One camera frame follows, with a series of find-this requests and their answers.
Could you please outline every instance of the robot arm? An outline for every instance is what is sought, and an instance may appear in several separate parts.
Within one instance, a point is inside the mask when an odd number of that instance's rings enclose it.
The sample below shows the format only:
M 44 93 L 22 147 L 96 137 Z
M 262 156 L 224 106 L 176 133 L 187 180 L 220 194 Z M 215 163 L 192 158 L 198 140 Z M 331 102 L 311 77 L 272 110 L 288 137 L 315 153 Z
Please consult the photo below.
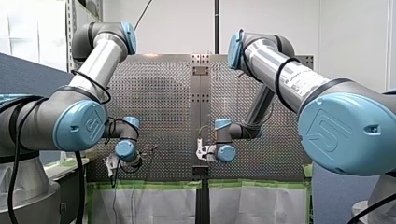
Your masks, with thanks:
M 292 56 L 292 46 L 285 38 L 245 32 L 233 36 L 229 66 L 265 85 L 259 94 L 266 99 L 256 97 L 249 112 L 259 116 L 246 120 L 262 118 L 276 93 L 285 107 L 299 116 L 304 150 L 320 166 L 343 175 L 380 175 L 395 170 L 396 97 L 347 78 L 328 79 L 291 60 Z M 224 153 L 221 144 L 230 148 L 238 128 L 230 120 L 219 119 L 215 129 L 214 154 L 219 159 Z
M 38 150 L 85 150 L 102 137 L 118 137 L 119 145 L 132 148 L 138 137 L 138 120 L 130 117 L 118 120 L 115 132 L 109 133 L 106 124 L 111 122 L 107 122 L 102 103 L 108 97 L 106 87 L 117 64 L 135 51 L 134 31 L 129 23 L 93 22 L 78 30 L 72 53 L 75 60 L 84 63 L 68 85 L 59 88 L 29 114 L 21 130 L 22 156 Z M 8 103 L 3 98 L 3 110 L 7 109 L 0 114 L 0 126 L 9 128 L 0 129 L 0 157 L 12 158 L 16 138 L 11 127 L 17 126 L 36 100 L 23 105 L 23 97 L 11 101 L 8 97 Z M 117 146 L 116 152 L 122 151 L 117 148 L 122 147 Z M 120 158 L 131 161 L 137 155 L 136 150 L 123 151 Z

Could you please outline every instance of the metal pole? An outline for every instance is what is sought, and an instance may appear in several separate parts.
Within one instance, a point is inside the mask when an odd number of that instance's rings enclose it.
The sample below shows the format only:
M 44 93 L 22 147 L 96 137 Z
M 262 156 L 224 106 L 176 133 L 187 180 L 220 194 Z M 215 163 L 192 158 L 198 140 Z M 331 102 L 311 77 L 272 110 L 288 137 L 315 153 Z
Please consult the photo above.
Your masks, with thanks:
M 220 52 L 220 0 L 215 0 L 215 54 Z

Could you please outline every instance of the bracket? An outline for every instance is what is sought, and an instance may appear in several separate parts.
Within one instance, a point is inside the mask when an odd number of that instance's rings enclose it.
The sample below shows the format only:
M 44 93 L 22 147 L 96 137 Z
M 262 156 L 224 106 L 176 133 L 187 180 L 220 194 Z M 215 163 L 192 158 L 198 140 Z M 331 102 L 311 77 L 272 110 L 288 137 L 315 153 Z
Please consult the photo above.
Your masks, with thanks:
M 195 154 L 201 161 L 216 161 L 215 150 L 216 145 L 202 146 L 202 138 L 197 139 L 197 151 Z

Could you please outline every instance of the silver arm tube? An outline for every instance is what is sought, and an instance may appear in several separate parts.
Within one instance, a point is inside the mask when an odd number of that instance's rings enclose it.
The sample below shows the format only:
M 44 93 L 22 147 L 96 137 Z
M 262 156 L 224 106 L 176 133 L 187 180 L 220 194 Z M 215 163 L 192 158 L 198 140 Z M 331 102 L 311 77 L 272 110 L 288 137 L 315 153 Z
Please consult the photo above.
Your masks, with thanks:
M 264 119 L 268 107 L 272 103 L 274 95 L 274 92 L 266 85 L 261 85 L 247 112 L 243 124 L 248 127 L 261 126 L 262 120 Z
M 276 91 L 276 72 L 289 57 L 259 39 L 250 44 L 246 50 L 247 66 L 252 75 L 262 81 L 271 91 Z M 319 86 L 330 80 L 312 69 L 297 62 L 288 63 L 282 70 L 279 89 L 282 97 L 295 111 L 299 111 L 307 96 Z
M 107 87 L 117 64 L 125 60 L 128 49 L 119 37 L 106 33 L 98 35 L 94 39 L 94 45 L 92 53 L 78 71 Z M 103 91 L 85 77 L 75 76 L 69 86 L 82 88 L 104 100 Z

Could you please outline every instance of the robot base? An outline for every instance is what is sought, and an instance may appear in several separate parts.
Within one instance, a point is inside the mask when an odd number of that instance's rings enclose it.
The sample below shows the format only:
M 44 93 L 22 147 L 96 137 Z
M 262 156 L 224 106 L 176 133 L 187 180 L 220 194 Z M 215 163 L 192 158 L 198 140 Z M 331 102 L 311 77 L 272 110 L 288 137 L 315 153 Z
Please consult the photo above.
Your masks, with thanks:
M 395 193 L 396 178 L 390 175 L 381 175 L 375 185 L 375 189 L 369 201 L 355 203 L 352 207 L 352 216 L 356 216 L 360 211 L 368 206 L 377 203 L 389 195 Z M 359 224 L 391 224 L 396 223 L 396 202 L 387 203 L 367 216 L 361 218 Z
M 61 191 L 58 183 L 49 184 L 48 193 L 25 201 L 15 207 L 15 216 L 20 224 L 61 223 Z M 11 224 L 7 207 L 0 207 L 2 224 Z

